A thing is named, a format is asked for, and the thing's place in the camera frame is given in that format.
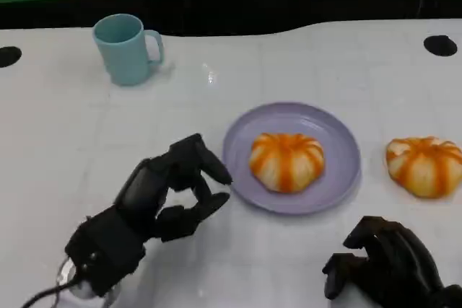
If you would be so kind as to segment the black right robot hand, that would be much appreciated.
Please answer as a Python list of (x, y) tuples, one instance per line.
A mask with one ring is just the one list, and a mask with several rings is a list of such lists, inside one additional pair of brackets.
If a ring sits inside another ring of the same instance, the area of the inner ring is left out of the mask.
[(367, 255), (334, 253), (329, 258), (322, 269), (329, 300), (350, 283), (382, 307), (430, 307), (432, 297), (444, 289), (430, 251), (396, 221), (363, 216), (343, 246)]

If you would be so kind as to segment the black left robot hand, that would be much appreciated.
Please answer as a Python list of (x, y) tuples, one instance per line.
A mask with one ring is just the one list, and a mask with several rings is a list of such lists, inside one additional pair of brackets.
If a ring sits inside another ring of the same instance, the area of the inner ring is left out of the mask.
[(138, 268), (148, 240), (191, 236), (230, 197), (212, 193), (204, 175), (222, 185), (232, 183), (199, 133), (141, 160), (113, 204), (80, 224), (66, 245), (78, 279), (102, 297)]

